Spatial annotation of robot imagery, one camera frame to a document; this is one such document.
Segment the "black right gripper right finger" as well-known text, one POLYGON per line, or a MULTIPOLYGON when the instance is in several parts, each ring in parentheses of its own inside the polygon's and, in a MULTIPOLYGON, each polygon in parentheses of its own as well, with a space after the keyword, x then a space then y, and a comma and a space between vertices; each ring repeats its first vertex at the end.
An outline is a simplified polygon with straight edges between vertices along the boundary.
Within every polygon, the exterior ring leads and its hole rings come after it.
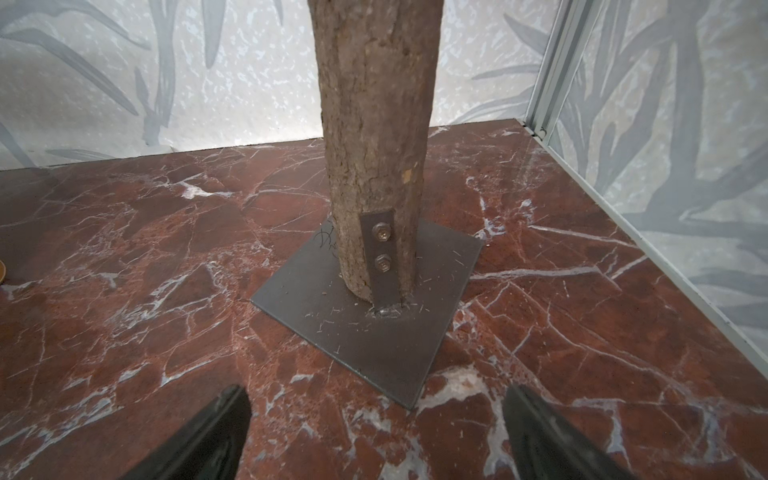
POLYGON ((502 413, 521 479, 634 477, 524 385, 506 390, 502 413))

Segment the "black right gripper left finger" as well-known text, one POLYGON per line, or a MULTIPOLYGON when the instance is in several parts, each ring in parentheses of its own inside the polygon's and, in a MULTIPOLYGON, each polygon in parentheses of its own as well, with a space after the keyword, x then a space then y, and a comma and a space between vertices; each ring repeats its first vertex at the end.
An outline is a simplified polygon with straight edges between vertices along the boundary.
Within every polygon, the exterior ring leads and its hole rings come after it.
POLYGON ((123 477, 233 479, 239 468, 251 415, 245 388, 230 385, 123 477))

